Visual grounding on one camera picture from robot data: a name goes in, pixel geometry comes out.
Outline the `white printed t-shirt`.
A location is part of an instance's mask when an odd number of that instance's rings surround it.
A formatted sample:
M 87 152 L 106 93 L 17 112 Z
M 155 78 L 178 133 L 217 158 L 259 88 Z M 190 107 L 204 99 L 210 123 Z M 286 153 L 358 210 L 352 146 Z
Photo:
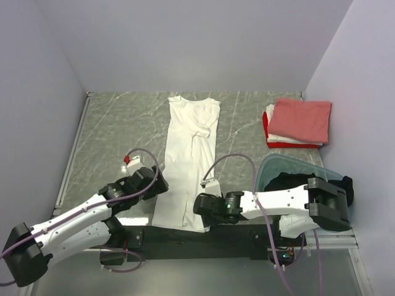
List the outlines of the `white printed t-shirt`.
M 162 175 L 168 191 L 158 195 L 152 225 L 159 228 L 207 232 L 201 216 L 194 214 L 204 175 L 213 177 L 220 103 L 212 98 L 168 100 L 170 124 Z

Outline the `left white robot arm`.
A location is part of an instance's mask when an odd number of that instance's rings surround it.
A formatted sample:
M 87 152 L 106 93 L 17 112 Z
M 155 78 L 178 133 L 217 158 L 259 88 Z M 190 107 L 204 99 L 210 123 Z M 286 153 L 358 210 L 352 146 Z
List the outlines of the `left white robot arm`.
M 116 215 L 167 190 L 156 166 L 142 166 L 60 216 L 31 227 L 13 227 L 1 254 L 13 284 L 29 286 L 56 263 L 91 247 L 123 249 L 131 239 Z

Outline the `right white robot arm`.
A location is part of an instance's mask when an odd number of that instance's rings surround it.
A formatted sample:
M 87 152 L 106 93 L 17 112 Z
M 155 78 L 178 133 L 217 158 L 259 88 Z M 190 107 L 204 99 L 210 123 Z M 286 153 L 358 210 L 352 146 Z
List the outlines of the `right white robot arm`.
M 346 191 L 320 178 L 309 178 L 291 189 L 269 192 L 222 194 L 216 179 L 203 182 L 202 187 L 193 212 L 201 216 L 206 227 L 236 224 L 261 216 L 278 218 L 278 226 L 271 230 L 271 239 L 279 246 L 316 228 L 331 232 L 351 228 Z

